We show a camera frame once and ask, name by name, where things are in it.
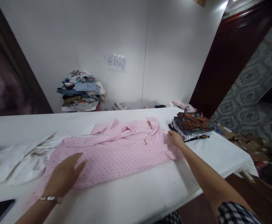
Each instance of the wristwatch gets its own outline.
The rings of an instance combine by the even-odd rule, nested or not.
[[[59,197],[55,197],[55,196],[45,196],[45,197],[41,197],[39,200],[41,201],[53,201],[57,204],[60,204],[62,202],[62,198]]]

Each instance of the white tablecloth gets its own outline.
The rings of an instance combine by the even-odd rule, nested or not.
[[[155,115],[165,130],[181,110],[102,111],[69,114],[40,114],[0,117],[0,148],[40,138],[58,131],[80,136],[87,125],[146,120]],[[226,178],[238,169],[256,174],[249,154],[213,132],[209,139],[187,143],[204,161]],[[14,223],[38,180],[19,186],[0,184],[0,201],[16,199],[1,221]],[[55,207],[45,223],[153,223],[202,193],[184,161],[170,161],[145,172],[87,188],[72,190]]]

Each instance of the sleeve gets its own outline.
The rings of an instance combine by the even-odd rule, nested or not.
[[[234,203],[224,202],[217,211],[219,224],[249,223],[261,224],[261,221],[245,207]]]

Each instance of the hand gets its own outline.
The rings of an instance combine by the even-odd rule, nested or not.
[[[82,153],[76,153],[66,158],[57,167],[55,167],[51,178],[44,190],[43,197],[55,196],[63,197],[76,183],[81,171],[83,170],[86,160],[80,163],[75,170],[75,164]]]
[[[175,131],[168,131],[168,137],[171,143],[178,149],[181,149],[181,147],[185,145],[183,138]]]

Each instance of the patterned wallpaper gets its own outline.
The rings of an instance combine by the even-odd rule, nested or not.
[[[272,144],[272,105],[258,102],[271,86],[272,27],[211,119],[235,133],[267,138]]]

